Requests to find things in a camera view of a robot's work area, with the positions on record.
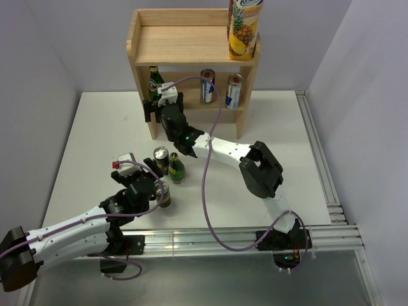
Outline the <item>silver red-top can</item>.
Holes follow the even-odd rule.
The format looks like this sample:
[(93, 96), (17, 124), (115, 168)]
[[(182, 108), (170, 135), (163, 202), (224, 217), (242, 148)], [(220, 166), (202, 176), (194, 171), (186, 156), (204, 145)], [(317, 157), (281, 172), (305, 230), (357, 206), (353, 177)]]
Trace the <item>silver red-top can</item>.
[(243, 78), (239, 74), (232, 74), (228, 77), (225, 100), (226, 108), (230, 110), (236, 110), (238, 108), (242, 82)]
[(200, 76), (205, 78), (201, 81), (201, 102), (204, 105), (210, 105), (214, 101), (214, 88), (210, 83), (215, 83), (215, 71), (209, 68), (203, 69)]

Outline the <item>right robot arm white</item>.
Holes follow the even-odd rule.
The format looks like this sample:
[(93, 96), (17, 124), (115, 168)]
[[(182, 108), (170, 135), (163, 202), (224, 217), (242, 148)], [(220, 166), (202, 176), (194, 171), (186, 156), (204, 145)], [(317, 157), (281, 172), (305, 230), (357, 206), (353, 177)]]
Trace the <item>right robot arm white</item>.
[(248, 145), (214, 138), (190, 126), (183, 107), (181, 92), (160, 102), (145, 100), (145, 121), (150, 122), (151, 115), (154, 114), (168, 141), (181, 154), (194, 158), (209, 157), (240, 170), (249, 192), (272, 203), (272, 212), (281, 215), (289, 210), (289, 205), (285, 201), (279, 203), (276, 197), (277, 190), (284, 181), (283, 167), (265, 143), (256, 141)]

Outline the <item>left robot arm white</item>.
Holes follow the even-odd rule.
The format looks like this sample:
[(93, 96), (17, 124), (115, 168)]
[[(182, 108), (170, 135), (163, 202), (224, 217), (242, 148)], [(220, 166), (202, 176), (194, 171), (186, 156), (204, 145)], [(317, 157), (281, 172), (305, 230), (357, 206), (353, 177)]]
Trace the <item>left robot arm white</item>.
[(138, 163), (128, 154), (112, 163), (111, 177), (123, 189), (89, 211), (53, 226), (24, 231), (13, 228), (1, 240), (1, 284), (12, 292), (30, 284), (46, 268), (87, 255), (123, 250), (121, 226), (153, 211), (155, 184), (163, 177), (157, 163)]

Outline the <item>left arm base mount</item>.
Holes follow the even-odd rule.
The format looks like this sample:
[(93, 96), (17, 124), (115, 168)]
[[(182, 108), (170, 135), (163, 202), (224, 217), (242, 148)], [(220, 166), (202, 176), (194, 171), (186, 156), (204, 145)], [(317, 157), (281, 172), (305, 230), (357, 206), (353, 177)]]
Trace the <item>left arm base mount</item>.
[[(109, 246), (108, 250), (102, 252), (102, 254), (108, 257), (118, 256), (128, 260), (130, 256), (142, 255), (144, 247), (144, 235), (125, 235), (120, 242), (114, 243), (113, 247)], [(101, 258), (99, 262), (100, 271), (107, 274), (123, 273), (128, 266), (127, 263), (119, 263), (105, 258)]]

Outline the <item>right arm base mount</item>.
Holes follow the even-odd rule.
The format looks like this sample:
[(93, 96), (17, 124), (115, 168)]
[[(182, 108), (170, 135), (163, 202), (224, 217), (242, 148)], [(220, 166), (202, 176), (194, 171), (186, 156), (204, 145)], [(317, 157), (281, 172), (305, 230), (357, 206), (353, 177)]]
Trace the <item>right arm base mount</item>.
[(306, 255), (312, 249), (312, 239), (309, 230), (304, 229), (296, 219), (288, 233), (272, 230), (256, 248), (259, 251), (271, 251), (278, 271), (291, 273), (302, 262), (301, 251)]

